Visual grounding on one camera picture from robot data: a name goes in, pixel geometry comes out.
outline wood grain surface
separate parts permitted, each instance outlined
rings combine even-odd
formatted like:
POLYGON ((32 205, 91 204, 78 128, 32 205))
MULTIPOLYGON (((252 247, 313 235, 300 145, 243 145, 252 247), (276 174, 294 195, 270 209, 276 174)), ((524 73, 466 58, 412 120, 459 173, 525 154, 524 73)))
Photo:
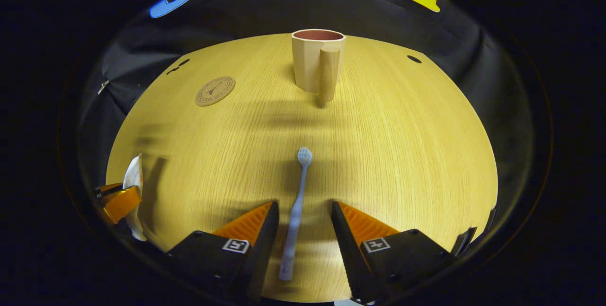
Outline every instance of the wood grain surface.
POLYGON ((478 227, 476 237, 483 232, 497 196, 489 139, 452 80, 421 53, 355 36, 347 38, 335 98, 323 108, 294 84, 290 34, 181 57, 130 110, 113 144, 107 183, 122 181, 138 153, 139 217, 161 250, 278 200, 280 227, 263 295, 288 301, 351 297, 330 201, 400 231, 418 228, 450 250, 470 226, 478 227), (234 78, 231 94, 196 105, 197 91, 221 76, 234 78), (283 282, 277 273, 301 178, 301 146, 313 161, 294 279, 283 282))

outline round coaster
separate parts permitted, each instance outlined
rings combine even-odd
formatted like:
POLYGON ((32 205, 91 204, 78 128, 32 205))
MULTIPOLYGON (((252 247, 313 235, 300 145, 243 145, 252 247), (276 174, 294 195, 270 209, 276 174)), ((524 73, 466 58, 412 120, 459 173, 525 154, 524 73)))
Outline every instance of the round coaster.
POLYGON ((229 76, 221 76, 205 84, 196 94, 196 104, 209 106, 230 94, 236 81, 229 76))

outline mug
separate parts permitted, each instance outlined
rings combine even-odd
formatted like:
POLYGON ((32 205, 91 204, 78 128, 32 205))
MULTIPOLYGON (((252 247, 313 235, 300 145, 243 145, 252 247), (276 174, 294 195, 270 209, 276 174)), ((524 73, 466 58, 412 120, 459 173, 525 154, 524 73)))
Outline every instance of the mug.
POLYGON ((320 93, 331 101, 340 75, 346 37, 324 29, 298 30, 291 34, 294 82, 306 92, 320 93))

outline toothbrush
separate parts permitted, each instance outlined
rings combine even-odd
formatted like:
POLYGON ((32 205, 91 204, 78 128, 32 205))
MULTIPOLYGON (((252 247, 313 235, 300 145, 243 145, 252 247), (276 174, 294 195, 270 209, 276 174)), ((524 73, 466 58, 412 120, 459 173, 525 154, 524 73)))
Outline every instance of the toothbrush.
POLYGON ((306 147, 301 147, 297 153, 297 159, 303 167, 301 173, 301 187, 297 200, 294 201, 293 208, 290 211, 290 222, 288 222, 288 234, 286 235, 286 244, 284 245, 284 255, 280 265, 279 278, 282 281, 290 281, 293 278, 294 265, 294 249, 297 245, 297 234, 301 225, 301 213, 303 211, 303 192, 305 191, 305 177, 307 176, 307 168, 312 163, 312 152, 306 147))

